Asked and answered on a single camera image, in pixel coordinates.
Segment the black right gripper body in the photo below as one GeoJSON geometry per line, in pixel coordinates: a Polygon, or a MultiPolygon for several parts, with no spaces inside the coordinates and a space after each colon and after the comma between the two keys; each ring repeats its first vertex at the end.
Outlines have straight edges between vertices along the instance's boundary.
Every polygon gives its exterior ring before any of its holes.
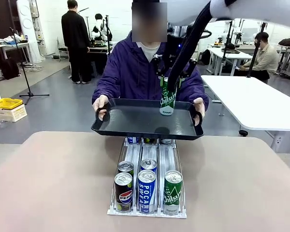
{"type": "Polygon", "coordinates": [[[183,38],[177,36],[167,36],[167,42],[163,53],[164,70],[169,70],[176,61],[181,47],[183,38]]]}

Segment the person's left hand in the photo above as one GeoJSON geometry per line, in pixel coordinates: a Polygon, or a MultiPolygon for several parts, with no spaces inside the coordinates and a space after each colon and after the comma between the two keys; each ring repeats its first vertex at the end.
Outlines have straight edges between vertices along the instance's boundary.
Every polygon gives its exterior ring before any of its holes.
{"type": "Polygon", "coordinates": [[[201,113],[202,118],[204,118],[204,116],[205,116],[205,104],[204,104],[203,99],[201,97],[196,98],[193,101],[193,105],[194,105],[196,111],[201,113]]]}

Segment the person's right hand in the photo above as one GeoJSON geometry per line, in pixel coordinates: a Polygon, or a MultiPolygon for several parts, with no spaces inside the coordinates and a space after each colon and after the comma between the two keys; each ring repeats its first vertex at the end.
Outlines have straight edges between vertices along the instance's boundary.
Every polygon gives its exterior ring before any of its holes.
{"type": "Polygon", "coordinates": [[[93,103],[93,109],[95,112],[98,112],[99,120],[103,120],[103,117],[106,115],[107,110],[103,109],[103,107],[108,103],[108,97],[105,95],[100,95],[93,103]]]}

